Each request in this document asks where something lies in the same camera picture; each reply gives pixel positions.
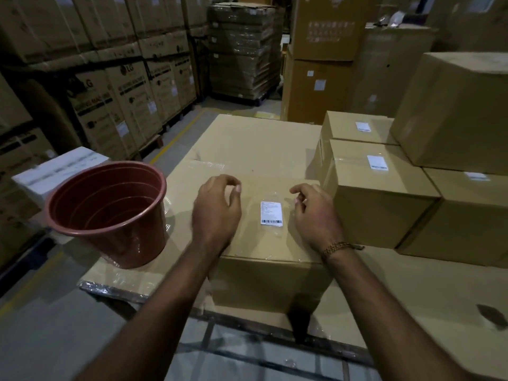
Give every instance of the yellow floor line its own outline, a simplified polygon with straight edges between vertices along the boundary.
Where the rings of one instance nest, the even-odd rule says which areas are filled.
[[[64,253],[59,251],[55,256],[48,259],[41,268],[37,269],[34,276],[28,280],[13,296],[9,301],[6,301],[2,307],[0,307],[0,319],[10,311],[16,309],[23,303],[24,297],[26,297],[34,288],[37,287],[40,281],[42,281],[46,275],[54,269],[55,265],[60,262]]]
[[[188,123],[185,126],[185,128],[183,130],[181,130],[172,141],[169,142],[169,144],[167,146],[162,148],[162,150],[150,161],[150,164],[153,165],[162,156],[162,154],[165,153],[169,149],[169,147],[171,147],[173,144],[175,144],[175,142],[178,139],[180,139],[183,136],[183,134],[185,134],[189,130],[189,128],[191,128],[193,126],[193,124],[201,117],[202,114],[205,113],[206,110],[207,110],[207,108],[202,108],[200,110],[200,112],[196,115],[196,117],[194,117],[194,119],[192,119],[191,122]]]

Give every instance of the bucket rim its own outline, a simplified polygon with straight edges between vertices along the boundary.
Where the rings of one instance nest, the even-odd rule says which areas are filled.
[[[93,230],[71,229],[71,228],[62,226],[53,220],[53,218],[50,215],[51,204],[53,202],[55,195],[57,195],[57,193],[62,189],[62,187],[64,187],[65,185],[69,184],[70,182],[72,182],[74,180],[79,179],[82,175],[84,175],[85,173],[88,173],[90,170],[99,171],[99,170],[108,169],[108,168],[115,167],[115,166],[122,166],[122,165],[124,165],[124,166],[143,166],[143,168],[149,169],[152,172],[154,172],[160,179],[161,184],[162,184],[161,192],[158,193],[156,199],[146,209],[144,209],[139,214],[123,221],[122,223],[118,223],[118,224],[115,224],[110,227],[104,227],[101,229],[93,229]],[[107,233],[117,231],[118,229],[120,229],[128,224],[132,224],[135,221],[137,221],[138,219],[142,218],[148,212],[152,211],[156,206],[158,206],[162,202],[162,200],[164,199],[164,196],[166,195],[166,191],[167,191],[166,178],[164,177],[162,172],[160,172],[154,166],[152,166],[148,163],[144,163],[141,161],[134,161],[134,160],[109,161],[109,162],[107,162],[103,165],[100,165],[100,166],[93,166],[93,167],[87,168],[87,169],[77,173],[76,175],[70,177],[69,179],[65,180],[64,182],[60,183],[60,185],[58,185],[49,194],[48,198],[46,199],[46,202],[44,203],[44,213],[45,213],[45,217],[46,217],[48,226],[60,234],[68,235],[71,237],[91,237],[91,236],[104,235]]]

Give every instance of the gray floor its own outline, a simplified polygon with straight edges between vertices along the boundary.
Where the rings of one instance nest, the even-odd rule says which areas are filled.
[[[175,141],[155,165],[166,175],[192,148],[219,110],[244,110],[280,114],[280,101],[266,101],[250,108],[207,99],[164,135],[164,144]],[[153,160],[160,150],[145,161]],[[102,303],[76,288],[79,280],[95,262],[96,256],[69,256],[55,248],[48,262],[29,272],[8,294],[0,299],[0,379],[68,380],[75,375],[117,333],[124,320]],[[189,319],[182,343],[203,339],[206,323]],[[306,378],[271,370],[258,365],[218,356],[213,353],[187,351],[175,355],[166,380],[303,380],[349,379],[378,380],[373,369],[309,352],[274,345],[246,333],[216,326],[211,342],[224,352],[269,361],[288,368],[301,369],[316,377]]]

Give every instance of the plastic bucket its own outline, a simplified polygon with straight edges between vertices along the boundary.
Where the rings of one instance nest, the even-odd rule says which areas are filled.
[[[167,240],[162,199],[166,179],[154,167],[119,161],[93,167],[62,183],[47,198],[48,224],[92,244],[124,269],[142,266]]]

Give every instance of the person's left hand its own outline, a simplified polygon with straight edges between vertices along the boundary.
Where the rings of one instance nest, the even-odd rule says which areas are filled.
[[[229,206],[225,188],[234,185]],[[235,236],[242,217],[241,182],[230,175],[213,176],[201,186],[192,212],[193,241],[203,244],[219,255]]]

